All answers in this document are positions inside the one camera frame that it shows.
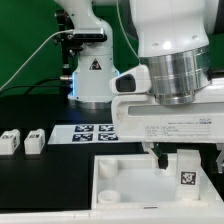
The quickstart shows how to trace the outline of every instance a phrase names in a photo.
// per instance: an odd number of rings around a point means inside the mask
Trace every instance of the small white block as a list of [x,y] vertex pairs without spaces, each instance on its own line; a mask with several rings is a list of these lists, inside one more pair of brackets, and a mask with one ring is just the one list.
[[178,200],[198,200],[200,185],[201,157],[196,150],[177,151],[177,192]]
[[31,131],[24,141],[27,155],[40,154],[45,144],[45,132],[42,129]]
[[13,155],[20,144],[20,132],[16,129],[5,131],[0,137],[0,155]]

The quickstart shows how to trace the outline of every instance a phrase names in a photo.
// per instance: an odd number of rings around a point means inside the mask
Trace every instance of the metal cylinder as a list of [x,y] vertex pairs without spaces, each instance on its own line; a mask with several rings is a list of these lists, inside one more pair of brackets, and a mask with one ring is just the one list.
[[194,91],[210,84],[209,47],[192,51],[141,58],[147,65],[156,101],[162,105],[175,105],[194,101]]

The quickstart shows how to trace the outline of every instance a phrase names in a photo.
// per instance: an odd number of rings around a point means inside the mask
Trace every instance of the cable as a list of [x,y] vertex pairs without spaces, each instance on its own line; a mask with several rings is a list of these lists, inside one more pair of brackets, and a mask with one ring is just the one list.
[[23,95],[28,95],[35,88],[35,86],[39,86],[46,82],[52,82],[52,81],[58,81],[58,80],[60,80],[60,78],[48,78],[48,79],[41,80],[41,81],[35,83],[33,86],[31,86],[28,90],[26,90],[26,92]]
[[32,85],[32,86],[13,86],[13,87],[9,87],[7,89],[4,89],[0,92],[0,95],[2,95],[3,93],[12,90],[12,89],[19,89],[19,88],[61,88],[61,87],[69,87],[68,85],[64,85],[64,86],[40,86],[40,85]]
[[131,43],[130,43],[130,41],[128,40],[128,37],[127,37],[126,32],[125,32],[125,30],[124,30],[124,26],[123,26],[123,24],[122,24],[122,20],[121,20],[121,14],[120,14],[119,2],[118,2],[118,1],[119,1],[119,0],[115,0],[115,2],[116,2],[116,6],[117,6],[117,16],[118,16],[118,20],[119,20],[119,23],[120,23],[120,26],[121,26],[121,30],[122,30],[122,32],[123,32],[123,35],[124,35],[124,37],[125,37],[125,39],[126,39],[126,41],[127,41],[127,44],[128,44],[128,46],[129,46],[129,48],[131,49],[131,51],[133,52],[133,54],[135,55],[135,57],[138,58],[138,61],[139,61],[139,63],[140,63],[140,58],[139,58],[139,56],[136,54],[136,52],[135,52],[135,50],[133,49],[133,47],[131,46]]
[[73,30],[65,30],[65,31],[60,31],[52,34],[50,37],[48,37],[37,50],[20,66],[20,68],[14,73],[14,75],[5,83],[2,85],[0,88],[0,93],[1,91],[19,74],[19,72],[30,62],[30,60],[44,47],[44,45],[54,36],[61,34],[61,33],[71,33]]

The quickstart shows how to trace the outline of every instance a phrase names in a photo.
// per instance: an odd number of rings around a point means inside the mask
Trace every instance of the black table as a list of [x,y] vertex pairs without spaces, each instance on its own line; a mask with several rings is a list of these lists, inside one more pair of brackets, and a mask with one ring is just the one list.
[[[48,141],[57,124],[111,123],[111,111],[69,106],[60,95],[0,98],[0,134],[19,129],[21,144],[13,156],[0,156],[0,212],[86,210],[91,208],[95,155],[143,153],[140,143],[53,145],[26,156],[23,142],[31,130],[44,129]],[[224,198],[224,178],[212,173],[214,144],[160,144],[200,151],[202,167]]]

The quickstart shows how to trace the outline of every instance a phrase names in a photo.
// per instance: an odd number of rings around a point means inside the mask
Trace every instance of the black cable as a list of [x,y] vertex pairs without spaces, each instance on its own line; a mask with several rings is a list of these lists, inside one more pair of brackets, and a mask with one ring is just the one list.
[[65,87],[65,88],[67,88],[67,87],[69,87],[68,85],[64,85],[64,86],[40,86],[40,85],[32,85],[32,86],[13,86],[13,87],[10,87],[10,88],[7,88],[7,89],[5,89],[5,90],[2,90],[1,92],[0,92],[0,95],[2,95],[3,93],[5,93],[5,92],[7,92],[7,91],[9,91],[9,90],[12,90],[12,89],[19,89],[19,88],[31,88],[31,87],[33,87],[33,88],[62,88],[62,87]]
[[42,85],[46,82],[52,82],[52,81],[57,81],[60,80],[60,78],[48,78],[48,79],[43,79],[37,83],[35,83],[33,86],[31,86],[28,90],[26,90],[26,92],[24,93],[24,95],[28,95],[34,88],[36,88],[36,86]]

